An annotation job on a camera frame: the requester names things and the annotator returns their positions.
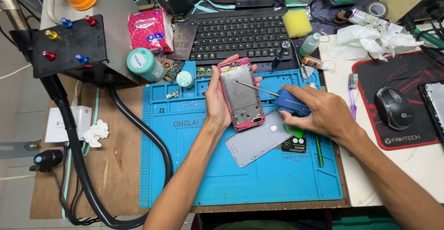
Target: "gray phone back cover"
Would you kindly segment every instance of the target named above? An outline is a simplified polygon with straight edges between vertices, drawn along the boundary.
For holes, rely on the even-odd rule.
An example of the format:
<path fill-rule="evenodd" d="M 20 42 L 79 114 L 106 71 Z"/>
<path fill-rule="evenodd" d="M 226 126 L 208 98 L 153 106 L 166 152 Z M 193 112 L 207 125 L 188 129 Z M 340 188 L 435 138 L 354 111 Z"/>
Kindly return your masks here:
<path fill-rule="evenodd" d="M 284 119 L 277 110 L 265 115 L 265 122 L 245 131 L 241 131 L 225 140 L 231 155 L 239 167 L 245 167 L 292 137 L 284 128 Z"/>

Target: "hand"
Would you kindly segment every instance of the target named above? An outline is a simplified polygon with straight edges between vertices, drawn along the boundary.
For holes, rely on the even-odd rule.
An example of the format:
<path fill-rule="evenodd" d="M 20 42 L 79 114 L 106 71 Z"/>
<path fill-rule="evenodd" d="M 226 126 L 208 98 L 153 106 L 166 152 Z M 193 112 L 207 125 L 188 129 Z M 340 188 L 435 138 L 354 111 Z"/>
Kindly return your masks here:
<path fill-rule="evenodd" d="M 304 86 L 301 89 L 286 84 L 282 88 L 305 102 L 311 110 L 310 115 L 301 118 L 292 116 L 286 111 L 280 111 L 286 125 L 294 125 L 322 134 L 345 147 L 349 147 L 353 139 L 363 131 L 340 96 L 310 86 Z"/>
<path fill-rule="evenodd" d="M 219 64 L 232 62 L 237 60 L 239 55 L 228 57 Z M 208 85 L 207 92 L 205 93 L 205 103 L 207 104 L 207 118 L 205 123 L 211 123 L 217 125 L 221 130 L 225 130 L 231 124 L 231 114 L 228 111 L 226 105 L 225 96 L 222 91 L 222 85 L 219 80 L 220 73 L 216 66 L 212 66 L 213 75 L 211 76 L 210 84 Z M 255 71 L 258 67 L 252 65 L 251 69 Z M 259 87 L 259 82 L 262 81 L 262 77 L 254 78 L 256 86 Z"/>

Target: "mouse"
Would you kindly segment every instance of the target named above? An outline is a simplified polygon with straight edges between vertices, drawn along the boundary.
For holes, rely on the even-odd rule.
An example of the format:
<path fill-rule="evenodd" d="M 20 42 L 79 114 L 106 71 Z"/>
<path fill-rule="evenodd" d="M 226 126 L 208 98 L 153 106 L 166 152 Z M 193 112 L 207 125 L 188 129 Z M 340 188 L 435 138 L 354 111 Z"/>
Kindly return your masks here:
<path fill-rule="evenodd" d="M 376 108 L 381 119 L 397 131 L 407 129 L 415 119 L 413 106 L 399 90 L 384 87 L 376 93 Z"/>

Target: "red and black mouse pad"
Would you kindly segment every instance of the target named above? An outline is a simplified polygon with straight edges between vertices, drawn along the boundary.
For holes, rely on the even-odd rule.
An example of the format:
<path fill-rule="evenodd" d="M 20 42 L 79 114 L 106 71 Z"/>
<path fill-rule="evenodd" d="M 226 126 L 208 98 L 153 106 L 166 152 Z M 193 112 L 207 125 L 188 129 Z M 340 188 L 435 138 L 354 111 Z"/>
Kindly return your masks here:
<path fill-rule="evenodd" d="M 387 57 L 387 60 L 388 62 L 381 60 L 357 62 L 352 68 L 353 73 L 358 74 L 358 88 L 379 146 L 385 150 L 395 150 L 439 143 L 418 85 L 444 79 L 444 67 L 422 51 Z M 415 119 L 407 129 L 397 131 L 382 121 L 376 109 L 375 97 L 388 80 L 402 73 L 406 74 L 390 81 L 386 87 L 401 91 L 409 99 L 413 105 Z"/>

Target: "green spudger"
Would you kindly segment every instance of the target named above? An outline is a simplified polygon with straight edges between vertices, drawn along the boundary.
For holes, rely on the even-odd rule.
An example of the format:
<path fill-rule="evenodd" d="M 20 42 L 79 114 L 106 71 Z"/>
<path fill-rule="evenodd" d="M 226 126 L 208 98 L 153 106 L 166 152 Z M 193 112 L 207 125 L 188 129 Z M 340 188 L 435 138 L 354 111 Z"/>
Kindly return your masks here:
<path fill-rule="evenodd" d="M 319 155 L 319 166 L 324 166 L 324 160 L 322 159 L 321 145 L 319 144 L 318 134 L 314 134 L 314 138 L 316 139 L 316 147 L 318 148 Z"/>

